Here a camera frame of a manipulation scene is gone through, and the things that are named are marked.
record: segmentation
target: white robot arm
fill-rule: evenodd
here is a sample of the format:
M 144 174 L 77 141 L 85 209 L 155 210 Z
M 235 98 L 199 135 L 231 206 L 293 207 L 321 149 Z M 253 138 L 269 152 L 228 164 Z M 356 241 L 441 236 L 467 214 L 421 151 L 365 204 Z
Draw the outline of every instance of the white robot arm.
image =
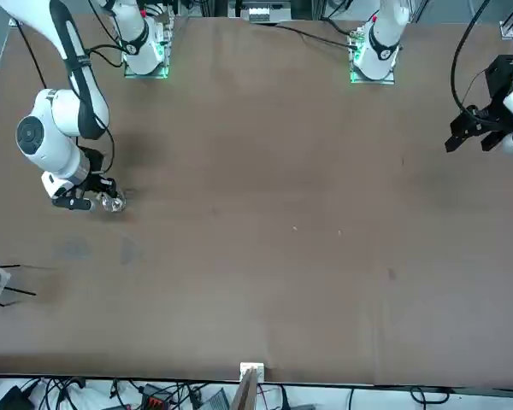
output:
M 376 19 L 363 27 L 365 45 L 354 65 L 372 80 L 384 79 L 392 70 L 399 40 L 409 23 L 409 0 L 381 0 Z
M 483 151 L 501 143 L 513 154 L 513 56 L 498 56 L 485 70 L 491 101 L 483 109 L 463 107 L 451 123 L 452 136 L 445 142 L 447 152 L 458 149 L 469 137 L 487 134 L 481 140 Z
M 163 63 L 166 56 L 160 47 L 160 43 L 164 41 L 162 23 L 152 17 L 143 18 L 137 0 L 97 2 L 110 15 L 110 20 L 121 39 L 121 46 L 128 52 L 127 65 L 134 73 L 146 75 Z
M 95 202 L 85 193 L 93 191 L 105 209 L 122 210 L 125 201 L 115 181 L 101 175 L 103 155 L 77 146 L 72 139 L 99 139 L 109 124 L 109 108 L 72 15 L 59 0 L 0 0 L 0 6 L 54 44 L 72 87 L 39 92 L 32 112 L 17 126 L 21 152 L 44 170 L 42 182 L 54 205 L 91 210 Z

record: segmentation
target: brown table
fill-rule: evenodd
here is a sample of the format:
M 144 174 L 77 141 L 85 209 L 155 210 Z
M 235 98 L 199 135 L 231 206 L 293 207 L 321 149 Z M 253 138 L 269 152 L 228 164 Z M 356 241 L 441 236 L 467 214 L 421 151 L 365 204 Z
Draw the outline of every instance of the brown table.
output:
M 90 17 L 85 45 L 106 42 Z M 41 88 L 0 65 L 0 263 L 38 292 L 0 310 L 0 372 L 513 387 L 513 155 L 447 155 L 464 26 L 409 26 L 395 86 L 345 51 L 240 20 L 182 20 L 170 79 L 95 60 L 124 214 L 53 208 L 15 127 Z M 297 26 L 335 40 L 320 22 Z M 59 55 L 29 32 L 50 85 Z M 497 54 L 478 26 L 460 94 Z M 479 79 L 468 102 L 485 103 Z M 108 149 L 107 138 L 98 144 Z

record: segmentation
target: black cable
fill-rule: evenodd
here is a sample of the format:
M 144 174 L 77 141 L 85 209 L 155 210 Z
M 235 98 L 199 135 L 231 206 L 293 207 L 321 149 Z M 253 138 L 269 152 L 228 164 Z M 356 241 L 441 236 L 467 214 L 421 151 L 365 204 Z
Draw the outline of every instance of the black cable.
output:
M 465 99 L 467 98 L 468 94 L 469 94 L 469 90 L 471 90 L 471 86 L 473 85 L 473 83 L 475 82 L 475 80 L 481 75 L 483 74 L 484 72 L 486 71 L 486 68 L 484 70 L 480 70 L 474 77 L 473 79 L 471 80 L 471 82 L 469 83 L 469 87 L 468 89 L 465 91 L 465 94 L 463 95 L 463 98 L 462 98 L 462 104 L 463 102 L 465 101 Z
M 369 19 L 367 21 L 371 21 L 371 19 L 378 14 L 380 9 L 377 9 L 373 14 L 370 15 Z
M 346 11 L 350 6 L 351 4 L 353 3 L 353 0 L 344 0 L 343 2 L 340 2 L 340 4 L 338 6 L 336 6 L 336 9 L 333 10 L 333 12 L 328 15 L 328 19 L 330 19 L 331 17 L 333 17 L 333 15 L 340 10 L 340 8 L 345 4 L 345 8 L 344 8 L 344 11 Z
M 23 390 L 26 388 L 26 386 L 31 383 L 31 382 L 34 382 L 35 380 L 41 380 L 41 378 L 31 378 L 28 382 L 24 383 L 20 388 L 19 390 Z
M 350 392 L 350 400 L 348 401 L 348 410 L 351 410 L 351 401 L 353 400 L 353 393 L 355 392 L 355 389 L 351 389 Z
M 115 152 L 116 152 L 116 144 L 115 144 L 115 140 L 114 140 L 114 137 L 112 136 L 112 132 L 110 132 L 110 129 L 104 124 L 104 122 L 98 117 L 97 114 L 95 114 L 95 111 L 93 111 L 93 107 L 86 101 L 84 100 L 80 94 L 76 91 L 76 89 L 74 88 L 74 85 L 72 84 L 72 80 L 70 79 L 70 75 L 68 76 L 68 83 L 70 84 L 70 89 L 72 90 L 72 92 L 75 94 L 75 96 L 78 97 L 78 99 L 83 102 L 90 110 L 91 112 L 93 113 L 93 117 L 95 117 L 95 120 L 97 120 L 101 127 L 104 128 L 104 130 L 109 134 L 109 137 L 110 137 L 110 144 L 112 145 L 112 152 L 110 154 L 110 162 L 109 162 L 109 165 L 106 167 L 106 169 L 100 173 L 107 173 L 108 171 L 110 171 L 110 168 L 112 168 L 112 164 L 114 164 L 114 158 L 115 158 Z
M 139 387 L 137 384 L 135 384 L 132 380 L 127 380 L 127 382 L 128 382 L 129 384 L 131 384 L 135 389 L 137 389 L 137 391 L 138 391 L 139 393 L 141 392 L 141 391 L 139 390 L 139 389 L 140 389 L 140 387 Z
M 421 399 L 419 399 L 418 397 L 415 396 L 415 394 L 414 394 L 415 390 L 418 391 L 418 393 L 420 393 L 420 395 L 422 396 Z M 441 400 L 428 400 L 426 398 L 426 395 L 424 395 L 424 391 L 422 390 L 422 388 L 418 387 L 418 386 L 411 386 L 410 390 L 409 390 L 409 393 L 410 393 L 410 397 L 412 397 L 412 400 L 414 400 L 416 403 L 422 405 L 423 410 L 426 410 L 426 406 L 428 404 L 445 404 L 451 398 L 451 393 L 448 392 L 448 391 L 445 391 L 444 392 L 445 397 L 443 399 L 441 399 Z
M 342 30 L 333 20 L 329 19 L 328 17 L 323 17 L 321 19 L 321 21 L 325 21 L 326 23 L 328 23 L 331 26 L 333 26 L 334 30 L 336 30 L 340 34 L 344 34 L 345 36 L 349 36 L 350 35 L 350 31 L 349 30 Z
M 196 393 L 196 392 L 198 392 L 199 390 L 201 390 L 202 388 L 204 388 L 204 387 L 206 387 L 206 386 L 208 386 L 208 385 L 209 385 L 209 383 L 204 383 L 204 384 L 202 384 L 201 386 L 199 386 L 199 387 L 197 387 L 196 389 L 194 389 L 194 390 L 192 391 L 192 393 Z M 181 405 L 182 403 L 184 403 L 186 400 L 188 400 L 189 398 L 190 398 L 190 395 L 187 395 L 186 397 L 184 397 L 181 401 L 179 401 L 179 402 L 177 403 L 176 407 L 171 407 L 171 410 L 180 409 L 180 405 Z
M 120 47 L 118 44 L 98 44 L 93 47 L 90 47 L 89 49 L 87 49 L 87 51 L 93 52 L 93 51 L 100 50 L 100 49 L 113 49 L 113 50 L 119 50 L 119 51 L 123 51 L 124 53 L 130 54 L 129 52 L 127 52 L 126 49 L 124 49 L 123 47 Z
M 40 402 L 40 405 L 38 406 L 38 410 L 41 410 L 42 406 L 44 405 L 44 401 L 47 401 L 48 392 L 50 391 L 50 385 L 51 385 L 51 379 L 48 380 L 48 383 L 45 385 L 44 396 L 42 397 L 42 401 Z
M 109 29 L 106 28 L 103 21 L 101 20 L 101 17 L 99 17 L 99 14 L 95 10 L 95 7 L 93 6 L 93 3 L 91 2 L 91 0 L 87 0 L 87 2 L 89 3 L 89 7 L 91 7 L 91 10 L 93 11 L 93 14 L 95 15 L 95 17 L 97 17 L 97 20 L 98 20 L 99 24 L 101 25 L 101 27 L 103 28 L 104 32 L 106 32 L 107 36 L 109 36 L 109 38 L 116 43 L 116 40 L 114 39 L 114 37 L 112 37 L 112 34 L 110 34 Z
M 115 388 L 116 388 L 116 397 L 118 398 L 118 401 L 120 402 L 120 406 L 121 406 L 122 408 L 127 409 L 128 407 L 124 404 L 123 400 L 122 400 L 122 399 L 121 399 L 121 397 L 120 397 L 120 389 L 118 389 L 118 382 L 119 382 L 119 380 L 116 380 L 116 379 L 115 379 L 115 380 L 112 382 L 112 385 L 113 385 L 113 386 L 115 386 Z
M 468 24 L 467 28 L 465 29 L 465 32 L 462 35 L 462 38 L 460 39 L 460 42 L 458 43 L 458 46 L 456 47 L 456 51 L 454 52 L 454 58 L 452 59 L 452 67 L 451 67 L 451 92 L 452 97 L 454 98 L 454 102 L 456 105 L 460 108 L 460 110 L 465 113 L 470 119 L 473 121 L 482 124 L 483 126 L 490 126 L 493 130 L 501 130 L 501 125 L 497 121 L 489 121 L 484 120 L 473 113 L 471 113 L 467 108 L 465 108 L 460 101 L 460 98 L 458 97 L 458 94 L 456 92 L 456 65 L 458 63 L 458 57 L 460 56 L 460 52 L 462 51 L 462 47 L 465 44 L 466 40 L 468 39 L 469 34 L 471 33 L 471 30 L 473 29 L 473 26 L 479 20 L 479 17 L 481 16 L 482 12 L 485 10 L 486 6 L 491 2 L 491 0 L 484 0 L 482 2 L 482 5 L 479 7 L 475 15 L 473 16 L 473 19 L 471 19 L 471 22 Z
M 178 382 L 175 382 L 175 385 L 177 386 L 177 402 L 180 404 L 180 391 L 184 389 L 184 387 L 180 386 Z
M 36 61 L 36 56 L 32 52 L 32 47 L 28 43 L 27 36 L 25 36 L 25 32 L 23 32 L 23 29 L 21 28 L 21 24 L 17 20 L 14 20 L 14 21 L 15 21 L 15 24 L 17 25 L 17 28 L 19 29 L 19 33 L 21 34 L 21 37 L 23 37 L 23 41 L 25 42 L 25 45 L 27 46 L 28 52 L 30 53 L 30 55 L 32 57 L 32 62 L 34 63 L 34 66 L 36 67 L 36 71 L 38 71 L 38 75 L 40 76 L 40 81 L 42 81 L 42 86 L 44 88 L 48 88 L 47 84 L 45 83 L 44 75 L 42 74 L 42 70 L 40 70 L 40 66 L 38 65 L 38 62 Z
M 289 398 L 287 397 L 287 390 L 285 390 L 285 386 L 280 384 L 281 388 L 281 410 L 291 410 L 291 404 L 289 403 Z
M 115 64 L 113 63 L 111 60 L 109 60 L 106 56 L 104 56 L 103 54 L 101 54 L 100 52 L 98 52 L 97 50 L 88 50 L 87 51 L 87 55 L 91 55 L 91 53 L 93 54 L 97 54 L 99 57 L 101 57 L 103 60 L 105 60 L 109 65 L 111 65 L 112 67 L 115 67 L 115 68 L 120 68 L 120 67 L 123 67 L 123 61 L 121 61 L 119 64 Z
M 327 40 L 326 38 L 316 36 L 315 34 L 310 34 L 309 32 L 303 32 L 302 30 L 298 30 L 297 28 L 287 27 L 287 26 L 275 26 L 276 28 L 283 28 L 284 30 L 289 30 L 290 32 L 297 32 L 298 34 L 302 34 L 303 36 L 314 38 L 315 40 L 322 41 L 326 44 L 332 44 L 337 45 L 339 47 L 342 47 L 344 49 L 349 50 L 357 50 L 357 47 L 355 45 L 349 45 L 346 43 L 339 43 L 337 41 L 333 40 Z

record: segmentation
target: circuit board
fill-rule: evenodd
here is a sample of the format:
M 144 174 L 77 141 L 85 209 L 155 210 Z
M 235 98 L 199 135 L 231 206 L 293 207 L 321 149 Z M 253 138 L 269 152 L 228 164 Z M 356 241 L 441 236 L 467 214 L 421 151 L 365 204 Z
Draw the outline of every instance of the circuit board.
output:
M 395 56 L 393 57 L 392 71 L 384 78 L 380 80 L 368 79 L 365 77 L 359 68 L 354 64 L 355 61 L 361 55 L 361 50 L 365 46 L 365 32 L 363 27 L 358 27 L 356 30 L 351 31 L 347 37 L 348 45 L 355 45 L 357 50 L 349 50 L 349 61 L 350 61 L 350 82 L 352 84 L 360 84 L 360 83 L 372 83 L 372 84 L 386 84 L 386 85 L 394 85 L 395 84 L 395 76 L 393 75 L 393 69 L 395 68 L 395 64 L 397 62 L 397 54 L 398 50 L 395 51 Z

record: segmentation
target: white bracket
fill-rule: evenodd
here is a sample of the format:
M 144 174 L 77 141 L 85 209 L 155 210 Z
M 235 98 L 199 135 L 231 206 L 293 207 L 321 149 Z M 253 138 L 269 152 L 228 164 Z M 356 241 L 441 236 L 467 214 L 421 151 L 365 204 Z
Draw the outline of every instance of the white bracket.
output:
M 505 30 L 503 27 L 504 22 L 499 22 L 499 32 L 502 34 L 502 40 L 512 40 L 513 39 L 513 29 Z
M 242 361 L 239 363 L 239 380 L 250 370 L 256 370 L 256 381 L 258 383 L 264 383 L 264 363 L 249 363 Z

